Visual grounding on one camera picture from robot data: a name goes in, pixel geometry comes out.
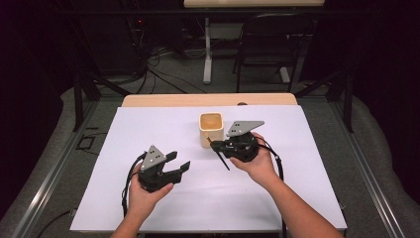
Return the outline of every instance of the table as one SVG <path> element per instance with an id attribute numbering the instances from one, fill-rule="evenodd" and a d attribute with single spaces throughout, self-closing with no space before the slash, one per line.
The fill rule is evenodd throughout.
<path id="1" fill-rule="evenodd" d="M 322 7 L 325 0 L 184 0 L 185 8 Z M 206 59 L 203 83 L 211 82 L 210 21 L 205 18 Z"/>
<path id="2" fill-rule="evenodd" d="M 241 102 L 248 105 L 236 106 Z M 164 171 L 178 169 L 187 161 L 191 161 L 191 167 L 182 182 L 157 204 L 141 232 L 279 232 L 281 216 L 266 191 L 232 165 L 227 171 L 211 149 L 200 146 L 198 116 L 210 111 L 221 112 L 226 125 L 237 119 L 263 120 L 265 124 L 256 131 L 281 156 L 285 181 L 337 229 L 347 228 L 294 96 L 235 93 L 127 96 L 111 125 L 70 230 L 116 229 L 123 219 L 121 191 L 128 169 L 154 144 L 164 154 L 178 151 Z"/>

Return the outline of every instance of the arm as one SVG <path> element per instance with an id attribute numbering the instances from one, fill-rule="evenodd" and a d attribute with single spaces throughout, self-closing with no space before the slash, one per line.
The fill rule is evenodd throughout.
<path id="1" fill-rule="evenodd" d="M 231 158 L 231 162 L 268 191 L 293 237 L 343 237 L 330 222 L 278 177 L 269 151 L 260 148 L 259 154 L 248 163 L 236 158 Z"/>
<path id="2" fill-rule="evenodd" d="M 135 175 L 131 178 L 129 188 L 129 207 L 126 217 L 118 226 L 117 230 L 111 237 L 137 237 L 139 229 L 145 222 L 146 218 L 151 215 L 158 201 L 166 196 L 173 188 L 173 184 L 169 183 L 160 190 L 155 192 L 148 192 L 142 189 L 139 183 L 139 176 L 137 171 L 140 165 L 134 168 Z"/>

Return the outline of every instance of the forearm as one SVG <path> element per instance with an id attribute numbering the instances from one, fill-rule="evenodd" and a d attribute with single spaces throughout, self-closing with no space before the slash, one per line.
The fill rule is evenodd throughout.
<path id="1" fill-rule="evenodd" d="M 272 196 L 293 237 L 343 237 L 280 179 L 273 179 L 264 188 Z"/>
<path id="2" fill-rule="evenodd" d="M 111 237 L 136 238 L 144 221 L 145 219 L 139 219 L 139 217 L 135 217 L 134 215 L 128 213 Z"/>

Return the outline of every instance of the human hand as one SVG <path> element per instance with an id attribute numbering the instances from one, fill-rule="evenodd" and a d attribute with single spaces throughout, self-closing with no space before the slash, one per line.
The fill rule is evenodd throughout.
<path id="1" fill-rule="evenodd" d="M 137 174 L 139 169 L 140 165 L 137 165 L 133 169 L 135 174 L 131 178 L 129 188 L 129 207 L 127 216 L 136 216 L 143 222 L 151 215 L 158 201 L 173 189 L 173 183 L 169 183 L 157 191 L 148 192 L 142 189 L 142 186 L 139 183 L 139 175 Z"/>
<path id="2" fill-rule="evenodd" d="M 253 135 L 257 138 L 259 144 L 265 145 L 263 136 L 256 132 L 253 132 Z M 264 188 L 267 188 L 274 179 L 279 180 L 272 164 L 271 154 L 265 148 L 260 147 L 259 153 L 250 162 L 244 163 L 236 158 L 231 158 L 231 162 L 236 168 L 247 172 L 251 179 Z"/>

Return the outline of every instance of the cable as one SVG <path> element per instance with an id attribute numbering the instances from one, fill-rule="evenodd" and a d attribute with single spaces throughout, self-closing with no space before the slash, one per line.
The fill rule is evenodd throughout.
<path id="1" fill-rule="evenodd" d="M 281 159 L 280 156 L 271 148 L 271 145 L 263 138 L 261 137 L 256 137 L 262 141 L 264 141 L 266 143 L 265 145 L 259 144 L 260 147 L 269 150 L 270 152 L 272 152 L 272 154 L 275 157 L 275 162 L 277 163 L 277 167 L 278 167 L 278 176 L 280 177 L 281 180 L 284 180 L 284 173 L 283 173 L 283 166 L 281 164 Z M 287 238 L 287 225 L 284 222 L 284 219 L 281 217 L 281 233 L 283 238 Z"/>
<path id="2" fill-rule="evenodd" d="M 147 77 L 148 77 L 148 71 L 146 70 L 146 71 L 145 71 L 145 77 L 144 77 L 144 79 L 143 79 L 143 82 L 142 82 L 142 84 L 140 85 L 139 89 L 136 91 L 136 94 L 139 94 L 140 90 L 142 90 L 143 86 L 145 85 L 145 82 L 146 82 L 146 78 L 147 78 Z"/>
<path id="3" fill-rule="evenodd" d="M 38 233 L 37 238 L 40 238 L 43 233 L 50 227 L 51 224 L 53 224 L 55 221 L 59 220 L 60 218 L 64 217 L 66 214 L 70 214 L 71 210 L 65 211 L 62 214 L 56 216 L 53 220 L 51 220 L 44 228 Z"/>
<path id="4" fill-rule="evenodd" d="M 132 174 L 133 169 L 140 160 L 143 160 L 146 157 L 146 154 L 147 152 L 144 152 L 142 155 L 136 158 L 136 160 L 133 162 L 132 166 L 130 167 L 129 174 L 127 175 L 126 186 L 124 187 L 123 192 L 121 194 L 123 198 L 121 201 L 121 205 L 123 206 L 124 217 L 127 214 L 127 191 L 129 189 L 130 180 L 135 175 L 135 174 Z"/>
<path id="5" fill-rule="evenodd" d="M 176 86 L 176 85 L 174 85 L 173 83 L 171 83 L 171 82 L 169 82 L 169 81 L 167 81 L 167 80 L 163 79 L 161 76 L 157 75 L 155 72 L 151 71 L 150 69 L 149 69 L 149 72 L 151 72 L 151 73 L 152 73 L 153 75 L 155 75 L 156 77 L 160 78 L 160 80 L 162 80 L 162 81 L 166 82 L 167 84 L 169 84 L 169 85 L 173 86 L 174 88 L 178 89 L 179 91 L 181 91 L 181 92 L 183 92 L 183 93 L 187 93 L 186 91 L 184 91 L 184 90 L 182 90 L 181 88 L 177 87 L 177 86 Z"/>
<path id="6" fill-rule="evenodd" d="M 154 75 L 154 86 L 152 87 L 152 91 L 149 94 L 154 94 L 155 87 L 157 86 L 157 77 Z"/>
<path id="7" fill-rule="evenodd" d="M 156 71 L 156 72 L 158 72 L 158 73 L 160 73 L 160 74 L 166 75 L 166 76 L 170 76 L 170 77 L 174 77 L 174 78 L 176 78 L 176 79 L 179 79 L 179 80 L 181 80 L 181 81 L 183 81 L 183 82 L 185 82 L 185 83 L 188 83 L 188 84 L 189 84 L 189 85 L 191 85 L 192 87 L 194 87 L 194 88 L 196 88 L 196 89 L 200 90 L 201 92 L 207 93 L 206 91 L 202 90 L 201 88 L 199 88 L 199 87 L 195 86 L 194 84 L 192 84 L 191 82 L 189 82 L 189 81 L 187 81 L 187 80 L 185 80 L 185 79 L 183 79 L 183 78 L 180 78 L 180 77 L 177 77 L 177 76 L 174 76 L 174 75 L 170 75 L 170 74 L 168 74 L 168 73 L 165 73 L 165 72 L 159 71 L 159 70 L 157 70 L 157 69 L 155 69 L 155 68 L 154 68 L 154 71 Z"/>

